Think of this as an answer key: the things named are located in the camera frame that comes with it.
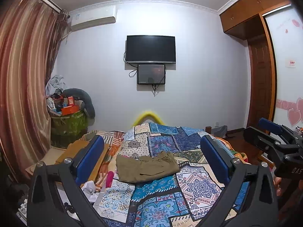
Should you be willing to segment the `person's right hand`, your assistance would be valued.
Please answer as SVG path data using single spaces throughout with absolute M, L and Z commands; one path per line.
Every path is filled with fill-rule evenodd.
M 291 183 L 290 179 L 287 178 L 280 178 L 280 177 L 274 177 L 274 187 L 276 189 L 276 195 L 279 197 L 281 196 L 286 189 L 288 188 L 289 184 Z

